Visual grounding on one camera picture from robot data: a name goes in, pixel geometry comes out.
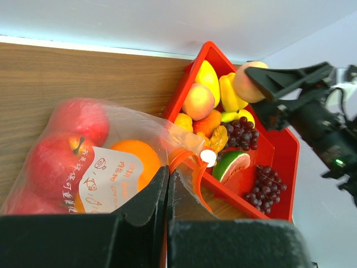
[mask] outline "small orange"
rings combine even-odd
[[[139,177],[138,191],[144,189],[161,166],[155,150],[147,143],[139,140],[119,141],[110,147],[112,150],[127,152],[137,156],[143,164],[143,172]]]

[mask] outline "bag handle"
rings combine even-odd
[[[206,171],[207,168],[207,163],[203,162],[199,156],[197,156],[195,153],[193,153],[192,151],[185,149],[185,148],[177,148],[175,149],[170,157],[169,157],[169,169],[170,169],[170,173],[172,173],[175,169],[177,169],[177,167],[184,162],[186,159],[189,159],[190,157],[192,157],[195,162],[196,165],[194,165],[193,167],[193,172],[192,172],[192,186],[193,186],[193,191],[195,194],[197,194],[197,196],[199,197],[201,203],[205,206],[205,208],[211,212],[211,208],[208,206],[208,204],[206,203],[206,201],[204,201],[203,197],[202,197],[202,193],[201,193],[201,181],[202,181],[202,177],[204,172]]]

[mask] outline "white wall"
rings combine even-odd
[[[197,55],[264,58],[357,10],[341,0],[0,0],[0,35]]]
[[[265,58],[271,68],[299,68],[322,61],[337,67],[357,64],[357,13]],[[357,113],[357,95],[348,101],[350,117]],[[312,259],[320,268],[356,268],[357,208],[333,179],[319,178],[326,168],[301,141],[293,217]]]

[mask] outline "red apple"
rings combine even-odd
[[[29,187],[21,186],[8,196],[1,213],[3,215],[68,214],[69,210],[65,206],[50,203],[39,197]]]
[[[31,149],[25,174],[40,197],[74,200],[78,184],[94,159],[94,143],[75,133],[50,133]]]
[[[109,119],[103,106],[93,99],[69,99],[53,111],[50,131],[75,132],[101,147],[109,133]]]

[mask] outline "cable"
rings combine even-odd
[[[350,122],[350,120],[347,118],[347,114],[346,114],[346,108],[345,108],[345,91],[343,90],[343,88],[334,88],[330,93],[329,95],[327,95],[325,101],[327,102],[327,99],[330,95],[332,95],[332,93],[334,91],[340,91],[341,94],[340,94],[340,110],[342,111],[342,115],[344,117],[344,120],[345,120],[345,123],[348,124]]]

